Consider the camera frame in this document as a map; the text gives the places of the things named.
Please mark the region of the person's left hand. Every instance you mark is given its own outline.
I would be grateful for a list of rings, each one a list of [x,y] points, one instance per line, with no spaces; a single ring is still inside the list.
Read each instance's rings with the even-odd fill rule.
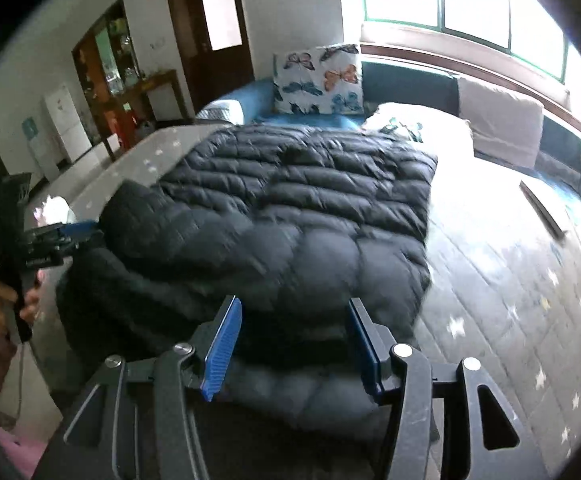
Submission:
[[[34,279],[33,285],[25,293],[25,305],[19,311],[19,317],[32,325],[36,320],[39,312],[40,292],[43,285],[44,274],[38,273]],[[16,292],[10,287],[0,282],[0,333],[5,334],[8,331],[6,314],[13,312],[14,303],[17,299]]]

